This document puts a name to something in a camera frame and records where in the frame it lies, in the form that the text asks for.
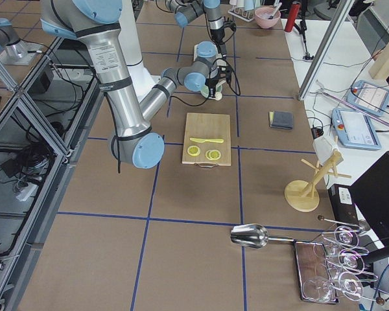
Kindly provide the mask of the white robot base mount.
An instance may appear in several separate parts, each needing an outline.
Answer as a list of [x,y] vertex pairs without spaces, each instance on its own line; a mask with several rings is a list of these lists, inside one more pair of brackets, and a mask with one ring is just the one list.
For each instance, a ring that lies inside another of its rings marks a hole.
[[159,76],[152,76],[143,63],[131,0],[123,0],[122,4],[123,10],[119,18],[121,26],[119,42],[134,90],[138,100],[141,101],[156,84],[155,79]]

